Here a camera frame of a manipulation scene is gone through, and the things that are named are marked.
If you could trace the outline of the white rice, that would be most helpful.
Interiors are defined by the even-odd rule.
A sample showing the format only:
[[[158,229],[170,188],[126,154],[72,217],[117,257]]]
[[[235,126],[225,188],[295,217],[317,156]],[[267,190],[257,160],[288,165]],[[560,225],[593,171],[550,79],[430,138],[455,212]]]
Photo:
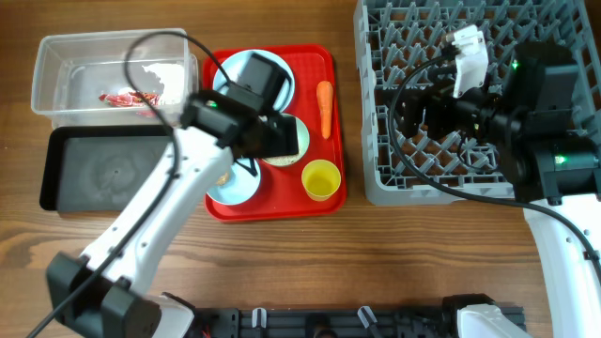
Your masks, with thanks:
[[[300,160],[300,157],[298,155],[289,155],[289,156],[266,158],[266,159],[264,159],[264,162],[269,165],[276,166],[276,167],[287,167],[287,166],[290,166],[290,165],[296,163],[299,160]]]

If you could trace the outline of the red wrapper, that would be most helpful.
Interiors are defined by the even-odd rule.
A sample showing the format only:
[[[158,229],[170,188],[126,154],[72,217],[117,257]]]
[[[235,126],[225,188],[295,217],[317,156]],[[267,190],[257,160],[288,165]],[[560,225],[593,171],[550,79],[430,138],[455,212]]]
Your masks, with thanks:
[[[155,93],[147,92],[126,92],[124,94],[102,94],[99,100],[112,107],[145,107],[147,100],[152,106],[159,104],[160,96]]]

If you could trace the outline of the green bowl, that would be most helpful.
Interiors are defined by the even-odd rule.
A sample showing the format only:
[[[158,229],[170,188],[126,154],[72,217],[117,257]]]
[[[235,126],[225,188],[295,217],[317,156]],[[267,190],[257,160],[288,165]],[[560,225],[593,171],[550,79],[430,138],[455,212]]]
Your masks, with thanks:
[[[283,118],[293,117],[295,119],[295,129],[297,135],[297,146],[298,152],[293,155],[298,155],[300,160],[307,153],[309,145],[310,145],[310,133],[306,125],[296,116],[282,113]]]

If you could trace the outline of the small light blue bowl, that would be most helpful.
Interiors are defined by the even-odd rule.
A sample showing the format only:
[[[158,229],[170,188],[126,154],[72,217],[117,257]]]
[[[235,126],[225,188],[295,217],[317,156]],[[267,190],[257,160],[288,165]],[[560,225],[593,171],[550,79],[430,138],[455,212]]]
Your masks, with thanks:
[[[208,197],[225,206],[236,206],[249,201],[258,191],[261,182],[261,170],[255,159],[237,160],[227,172],[230,179],[223,186],[214,185]]]

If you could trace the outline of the brown food scrap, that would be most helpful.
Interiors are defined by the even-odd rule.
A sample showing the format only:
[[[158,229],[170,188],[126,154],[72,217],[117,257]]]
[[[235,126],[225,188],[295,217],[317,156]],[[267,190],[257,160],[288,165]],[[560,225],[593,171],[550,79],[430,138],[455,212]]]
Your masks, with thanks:
[[[230,174],[229,173],[225,173],[223,176],[221,176],[217,182],[216,185],[217,186],[223,186],[225,183],[227,183],[230,179]]]

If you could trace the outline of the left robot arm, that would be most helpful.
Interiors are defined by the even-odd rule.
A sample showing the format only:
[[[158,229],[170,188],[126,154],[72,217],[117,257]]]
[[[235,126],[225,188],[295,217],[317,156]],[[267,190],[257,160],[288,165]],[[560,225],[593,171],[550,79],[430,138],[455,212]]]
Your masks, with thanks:
[[[207,191],[239,158],[295,155],[296,122],[273,106],[288,72],[249,56],[225,93],[189,96],[170,145],[112,226],[77,258],[58,253],[47,268],[48,321],[84,337],[185,337],[195,310],[147,295],[167,248]]]

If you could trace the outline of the yellow plastic cup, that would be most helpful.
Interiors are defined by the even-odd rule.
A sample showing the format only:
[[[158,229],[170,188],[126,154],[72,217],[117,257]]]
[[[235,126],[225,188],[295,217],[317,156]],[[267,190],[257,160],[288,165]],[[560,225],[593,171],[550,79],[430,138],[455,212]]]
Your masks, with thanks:
[[[314,160],[303,168],[301,183],[312,200],[323,202],[338,191],[342,184],[342,175],[333,162]]]

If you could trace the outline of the white tissue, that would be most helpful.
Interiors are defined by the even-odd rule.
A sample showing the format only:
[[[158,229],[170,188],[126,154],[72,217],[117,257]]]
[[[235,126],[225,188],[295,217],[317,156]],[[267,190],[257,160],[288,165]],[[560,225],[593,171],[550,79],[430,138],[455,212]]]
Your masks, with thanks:
[[[159,82],[163,85],[163,91],[159,95],[159,105],[181,102],[185,88],[185,72],[182,65],[154,63],[149,66],[143,66],[143,70],[155,74]]]

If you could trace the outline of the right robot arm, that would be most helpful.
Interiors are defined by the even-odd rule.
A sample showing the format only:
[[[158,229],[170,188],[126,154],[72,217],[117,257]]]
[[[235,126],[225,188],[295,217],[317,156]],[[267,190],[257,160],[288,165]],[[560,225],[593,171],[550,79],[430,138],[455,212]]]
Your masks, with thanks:
[[[561,45],[519,43],[500,93],[485,89],[487,53],[452,43],[440,57],[451,81],[425,89],[401,84],[387,123],[390,143],[426,125],[438,139],[463,131],[493,145],[512,185],[511,207],[524,212],[541,260],[553,333],[600,333],[600,148],[572,131],[578,63]]]

